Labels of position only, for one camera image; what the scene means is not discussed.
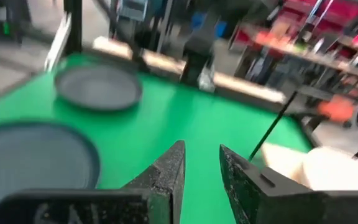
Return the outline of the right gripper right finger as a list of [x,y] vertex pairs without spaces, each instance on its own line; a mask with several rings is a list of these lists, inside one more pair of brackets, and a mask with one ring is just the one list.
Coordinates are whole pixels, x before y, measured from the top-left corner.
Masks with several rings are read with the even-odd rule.
[[219,161],[237,223],[358,224],[358,190],[311,190],[224,145]]

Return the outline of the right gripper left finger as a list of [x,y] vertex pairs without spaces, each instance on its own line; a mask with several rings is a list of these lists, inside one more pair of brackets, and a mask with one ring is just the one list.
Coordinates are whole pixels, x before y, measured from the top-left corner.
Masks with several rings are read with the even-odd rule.
[[0,224],[179,223],[185,142],[116,190],[22,190],[0,201]]

